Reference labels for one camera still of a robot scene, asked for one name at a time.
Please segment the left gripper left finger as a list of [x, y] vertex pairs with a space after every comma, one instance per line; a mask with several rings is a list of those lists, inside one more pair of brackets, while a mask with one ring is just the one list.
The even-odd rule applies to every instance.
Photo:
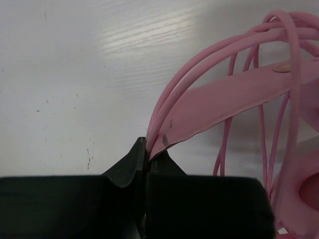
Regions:
[[103, 217], [111, 239], [145, 238], [146, 139], [102, 174], [106, 178]]

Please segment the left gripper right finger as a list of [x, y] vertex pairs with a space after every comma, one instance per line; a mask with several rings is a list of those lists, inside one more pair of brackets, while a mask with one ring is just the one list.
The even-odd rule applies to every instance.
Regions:
[[162, 152], [146, 182], [149, 239], [273, 239], [274, 215], [254, 178], [187, 175]]

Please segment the pink headphones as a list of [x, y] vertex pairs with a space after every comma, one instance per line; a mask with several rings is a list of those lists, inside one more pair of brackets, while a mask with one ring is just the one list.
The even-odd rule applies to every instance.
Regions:
[[262, 149], [263, 179], [282, 239], [319, 236], [319, 152], [296, 153], [299, 121], [319, 128], [319, 19], [270, 12], [247, 33], [198, 53], [162, 92], [148, 127], [146, 151], [167, 148], [224, 123], [214, 175], [225, 173], [232, 118], [283, 96], [271, 154]]

